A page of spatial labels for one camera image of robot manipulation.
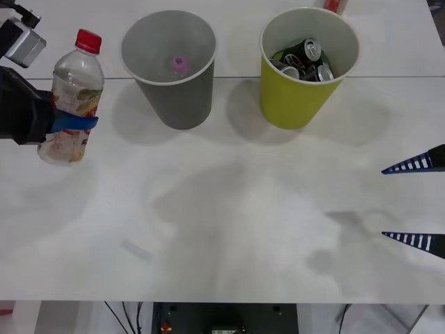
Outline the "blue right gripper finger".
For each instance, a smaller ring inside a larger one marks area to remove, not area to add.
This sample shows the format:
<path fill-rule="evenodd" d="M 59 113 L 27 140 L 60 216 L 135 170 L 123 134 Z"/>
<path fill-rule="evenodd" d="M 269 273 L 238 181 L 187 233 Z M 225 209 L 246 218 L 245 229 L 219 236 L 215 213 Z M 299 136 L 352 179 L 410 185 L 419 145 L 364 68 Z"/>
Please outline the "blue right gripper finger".
<path fill-rule="evenodd" d="M 383 236 L 396 240 L 402 244 L 445 259 L 444 234 L 418 234 L 402 232 L 381 232 Z"/>
<path fill-rule="evenodd" d="M 444 172 L 445 145 L 441 144 L 420 155 L 411 157 L 381 171 L 383 175 L 403 173 Z"/>

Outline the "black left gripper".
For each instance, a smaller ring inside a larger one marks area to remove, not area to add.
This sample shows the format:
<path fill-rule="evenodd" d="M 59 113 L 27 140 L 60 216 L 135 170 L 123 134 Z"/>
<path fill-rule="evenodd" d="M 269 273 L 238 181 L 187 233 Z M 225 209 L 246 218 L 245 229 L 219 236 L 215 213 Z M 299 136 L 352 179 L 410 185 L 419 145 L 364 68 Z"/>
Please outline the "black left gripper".
<path fill-rule="evenodd" d="M 93 129 L 99 118 L 54 110 L 51 93 L 38 90 L 18 72 L 1 67 L 1 138 L 19 145 L 37 145 L 47 134 Z"/>

